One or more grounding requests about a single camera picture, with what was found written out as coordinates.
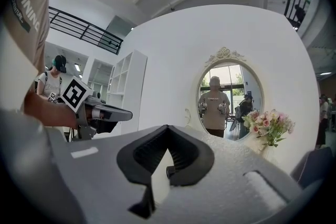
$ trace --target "mirror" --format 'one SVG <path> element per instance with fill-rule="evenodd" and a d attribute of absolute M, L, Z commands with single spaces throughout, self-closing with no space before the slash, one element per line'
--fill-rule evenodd
<path fill-rule="evenodd" d="M 198 87 L 197 107 L 209 134 L 241 139 L 249 133 L 242 116 L 263 107 L 258 79 L 241 63 L 226 61 L 210 67 Z"/>

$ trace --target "mirror frame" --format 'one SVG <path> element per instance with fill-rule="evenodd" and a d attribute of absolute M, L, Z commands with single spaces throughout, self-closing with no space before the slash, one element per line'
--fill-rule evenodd
<path fill-rule="evenodd" d="M 194 82 L 192 83 L 192 89 L 190 94 L 190 107 L 185 109 L 186 112 L 186 128 L 192 128 L 197 131 L 201 131 L 203 133 L 209 134 L 204 125 L 201 122 L 201 118 L 199 117 L 198 113 L 198 91 L 200 88 L 200 84 L 204 78 L 204 76 L 211 70 L 212 68 L 220 65 L 223 62 L 230 62 L 230 63 L 236 63 L 238 65 L 243 66 L 246 68 L 256 79 L 260 91 L 261 91 L 261 106 L 260 106 L 260 112 L 262 113 L 264 111 L 265 106 L 265 94 L 263 86 L 261 85 L 261 82 L 257 76 L 257 74 L 254 72 L 253 66 L 251 63 L 249 63 L 245 56 L 239 54 L 237 51 L 230 51 L 228 48 L 223 47 L 221 48 L 215 55 L 211 55 L 209 59 L 205 62 L 204 67 L 197 73 L 198 75 L 194 79 Z M 256 136 L 251 135 L 248 133 L 245 137 L 236 140 L 237 143 L 245 144 L 246 146 L 250 147 L 252 150 L 254 150 L 257 153 L 261 153 L 265 146 L 262 144 L 264 143 L 264 140 L 257 139 Z"/>

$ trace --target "gray surface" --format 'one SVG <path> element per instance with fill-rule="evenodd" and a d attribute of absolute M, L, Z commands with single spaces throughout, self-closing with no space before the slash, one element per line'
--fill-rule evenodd
<path fill-rule="evenodd" d="M 251 223 L 271 216 L 260 193 L 243 175 L 258 171 L 285 201 L 296 198 L 300 187 L 286 174 L 233 141 L 189 129 L 181 131 L 207 143 L 215 152 L 211 171 L 197 185 L 171 187 L 150 219 L 128 209 L 138 203 L 144 187 L 129 183 L 116 162 L 118 151 L 128 143 L 156 130 L 99 140 L 64 143 L 50 136 L 56 162 L 89 223 Z M 71 152 L 96 147 L 98 152 L 73 159 Z"/>

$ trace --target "white curved wall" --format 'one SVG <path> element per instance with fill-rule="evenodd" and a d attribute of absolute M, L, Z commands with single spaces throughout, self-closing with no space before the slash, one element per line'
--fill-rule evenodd
<path fill-rule="evenodd" d="M 119 54 L 134 49 L 148 56 L 139 129 L 185 126 L 191 85 L 211 54 L 223 46 L 245 55 L 265 92 L 265 109 L 285 112 L 295 131 L 275 150 L 287 173 L 314 149 L 318 88 L 307 51 L 286 18 L 264 9 L 213 5 L 151 20 L 126 37 Z"/>

